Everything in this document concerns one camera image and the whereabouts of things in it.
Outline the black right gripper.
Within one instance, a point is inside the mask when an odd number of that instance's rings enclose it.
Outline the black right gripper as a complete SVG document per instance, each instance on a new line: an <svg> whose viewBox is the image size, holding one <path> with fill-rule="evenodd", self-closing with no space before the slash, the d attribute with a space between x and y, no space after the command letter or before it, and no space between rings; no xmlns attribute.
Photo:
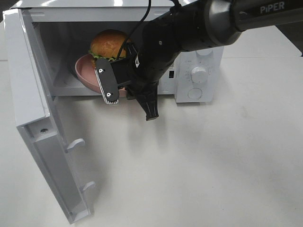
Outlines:
<svg viewBox="0 0 303 227"><path fill-rule="evenodd" d="M148 22L143 28L142 45L129 59L123 73L114 75L110 62L98 59L95 74L104 102L117 105L118 86L124 86L131 90L144 110L146 121L158 118L158 82L182 50L183 29L183 24L178 21Z"/></svg>

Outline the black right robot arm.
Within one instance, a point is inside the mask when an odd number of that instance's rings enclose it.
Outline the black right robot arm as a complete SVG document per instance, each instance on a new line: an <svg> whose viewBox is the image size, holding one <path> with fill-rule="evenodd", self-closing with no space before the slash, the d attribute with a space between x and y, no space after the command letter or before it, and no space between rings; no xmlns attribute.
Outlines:
<svg viewBox="0 0 303 227"><path fill-rule="evenodd" d="M137 100L147 120L158 117L158 84L181 52L236 42L243 31L301 21L300 0L197 0L185 6L174 1L165 14L143 28L142 45L123 42L126 57L98 59L95 74L106 104L115 105L124 87Z"/></svg>

